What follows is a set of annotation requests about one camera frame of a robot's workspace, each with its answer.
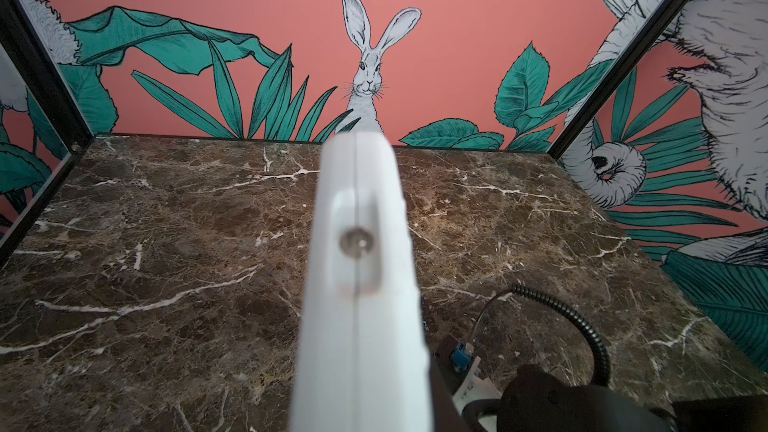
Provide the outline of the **white remote control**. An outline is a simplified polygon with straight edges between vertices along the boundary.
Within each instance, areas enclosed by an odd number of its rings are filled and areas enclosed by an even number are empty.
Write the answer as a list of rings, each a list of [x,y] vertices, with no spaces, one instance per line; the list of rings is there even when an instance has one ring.
[[[321,149],[293,431],[430,431],[430,354],[396,157],[376,132]]]

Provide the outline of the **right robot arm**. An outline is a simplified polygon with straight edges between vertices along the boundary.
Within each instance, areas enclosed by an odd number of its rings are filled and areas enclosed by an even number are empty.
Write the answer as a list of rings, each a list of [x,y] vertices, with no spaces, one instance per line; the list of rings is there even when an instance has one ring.
[[[498,431],[765,431],[767,397],[678,401],[673,411],[646,408],[602,386],[567,386],[536,365],[518,369],[498,399],[467,404],[461,418],[471,431],[496,418]]]

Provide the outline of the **left black frame post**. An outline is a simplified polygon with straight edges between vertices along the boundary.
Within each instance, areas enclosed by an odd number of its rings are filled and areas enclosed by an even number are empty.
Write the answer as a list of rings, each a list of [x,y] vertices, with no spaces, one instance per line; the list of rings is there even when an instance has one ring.
[[[1,0],[1,44],[67,149],[67,154],[60,164],[49,174],[3,238],[1,264],[6,265],[74,166],[88,150],[94,135],[53,61],[53,56],[46,49],[40,28],[31,21],[31,15],[22,0]]]

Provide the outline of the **black frame post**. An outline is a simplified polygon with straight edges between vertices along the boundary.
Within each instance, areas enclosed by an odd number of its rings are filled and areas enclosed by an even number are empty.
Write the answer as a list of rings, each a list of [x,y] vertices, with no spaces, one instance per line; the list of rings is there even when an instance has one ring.
[[[22,0],[1,0],[1,44],[67,149],[67,154],[60,164],[49,174],[3,238],[1,264],[6,265],[74,166],[88,150],[94,135],[53,61],[53,56],[46,49],[40,28],[31,21],[31,15]]]
[[[591,125],[611,94],[656,42],[665,36],[675,17],[691,0],[604,1],[612,12],[620,14],[619,21],[593,60],[593,67],[603,70],[597,85],[585,98],[567,109],[565,128],[547,150],[547,154],[556,161]]]

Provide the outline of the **right black frame post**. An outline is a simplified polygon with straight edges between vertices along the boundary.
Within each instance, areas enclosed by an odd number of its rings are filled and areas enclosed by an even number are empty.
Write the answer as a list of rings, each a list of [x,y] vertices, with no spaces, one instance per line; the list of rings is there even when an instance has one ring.
[[[656,42],[665,36],[675,17],[691,0],[604,1],[612,12],[620,14],[619,21],[593,60],[593,67],[603,70],[597,85],[585,98],[567,109],[565,128],[547,150],[547,154],[556,161],[591,125],[611,94]]]

